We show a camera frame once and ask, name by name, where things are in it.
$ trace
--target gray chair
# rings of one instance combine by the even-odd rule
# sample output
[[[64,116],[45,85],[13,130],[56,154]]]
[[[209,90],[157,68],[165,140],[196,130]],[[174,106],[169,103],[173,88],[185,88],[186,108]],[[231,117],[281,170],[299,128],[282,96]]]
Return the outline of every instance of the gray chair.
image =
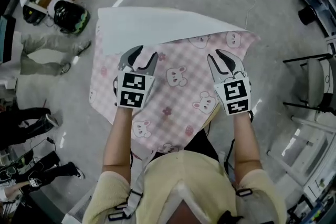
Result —
[[[296,106],[298,108],[317,110],[320,112],[331,112],[336,115],[336,59],[331,54],[308,56],[283,61],[307,62],[301,66],[308,67],[308,99],[300,101],[304,104],[284,102],[284,105]]]

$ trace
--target person's leg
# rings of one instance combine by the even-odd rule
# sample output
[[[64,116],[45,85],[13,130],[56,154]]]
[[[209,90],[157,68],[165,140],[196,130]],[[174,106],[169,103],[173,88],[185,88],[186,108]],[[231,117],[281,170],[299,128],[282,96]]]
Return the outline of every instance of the person's leg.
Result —
[[[50,110],[47,108],[30,108],[5,111],[0,113],[0,122],[5,126],[7,126],[9,122],[20,124],[22,121],[39,119],[45,114],[50,114]]]
[[[51,112],[48,108],[30,108],[11,111],[10,113],[16,122],[21,123],[26,120],[38,120],[42,116],[50,114]]]
[[[56,177],[59,176],[77,176],[83,178],[83,173],[76,168],[76,166],[70,162],[66,165],[55,167],[44,171],[42,173],[31,174],[30,178],[37,178],[42,182],[42,186],[50,184]]]
[[[6,126],[6,130],[9,130],[10,135],[4,135],[1,138],[0,150],[8,148],[8,146],[21,144],[26,141],[25,130],[26,128],[19,128],[17,125],[11,127]]]
[[[204,129],[200,130],[194,138],[184,148],[185,151],[193,151],[204,154],[212,159],[218,161],[218,155],[212,144],[206,137]]]
[[[44,115],[35,123],[24,129],[24,138],[27,140],[37,135],[44,134],[54,127],[55,126],[50,121],[48,121],[47,117]]]
[[[55,151],[52,151],[48,155],[44,156],[42,159],[40,159],[31,169],[29,169],[27,172],[16,175],[14,179],[17,183],[28,181],[28,177],[32,172],[40,173],[43,171],[46,171],[50,168],[52,168],[55,164],[58,165],[59,158]]]
[[[21,55],[21,75],[52,75],[57,76],[61,74],[63,66],[56,62],[37,63],[30,59],[27,53],[22,52]]]
[[[28,55],[41,49],[50,49],[60,52],[69,53],[73,56],[78,55],[87,49],[91,41],[76,41],[62,35],[39,35],[39,34],[22,34],[21,42],[24,45],[24,52]]]

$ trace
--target buckle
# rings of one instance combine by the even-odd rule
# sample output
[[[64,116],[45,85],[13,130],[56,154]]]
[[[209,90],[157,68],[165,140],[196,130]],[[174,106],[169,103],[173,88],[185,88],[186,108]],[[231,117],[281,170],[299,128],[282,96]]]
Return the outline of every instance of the buckle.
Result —
[[[239,197],[245,197],[245,196],[249,196],[253,193],[253,191],[250,188],[243,188],[240,190],[236,191],[236,195]]]
[[[121,219],[129,219],[124,212],[112,213],[108,215],[109,221],[117,221]]]
[[[137,191],[135,191],[135,190],[133,190],[133,189],[131,189],[131,193],[134,193],[134,194],[136,194],[136,195],[139,195],[141,198],[142,198],[142,196],[143,196],[143,193],[139,193],[139,192],[137,192]]]

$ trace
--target black strap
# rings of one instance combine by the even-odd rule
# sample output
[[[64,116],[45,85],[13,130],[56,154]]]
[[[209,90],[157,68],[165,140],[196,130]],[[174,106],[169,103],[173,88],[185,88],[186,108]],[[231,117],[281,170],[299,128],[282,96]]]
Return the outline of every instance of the black strap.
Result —
[[[231,216],[230,211],[225,211],[225,213],[222,214],[221,217],[219,218],[217,224],[236,224],[242,218],[243,217],[233,217]]]

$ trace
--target yellow shirt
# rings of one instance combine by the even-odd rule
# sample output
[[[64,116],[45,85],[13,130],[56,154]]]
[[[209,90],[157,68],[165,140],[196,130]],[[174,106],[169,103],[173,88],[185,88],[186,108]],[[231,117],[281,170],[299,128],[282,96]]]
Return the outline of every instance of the yellow shirt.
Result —
[[[136,222],[157,223],[170,191],[181,181],[212,223],[217,223],[227,210],[232,216],[237,215],[235,190],[219,162],[196,152],[179,151],[148,165]],[[239,188],[262,190],[274,203],[279,223],[286,223],[285,202],[265,171],[251,171],[242,179]],[[130,186],[122,176],[115,172],[102,173],[82,223],[96,224],[101,213],[125,202],[129,192]]]

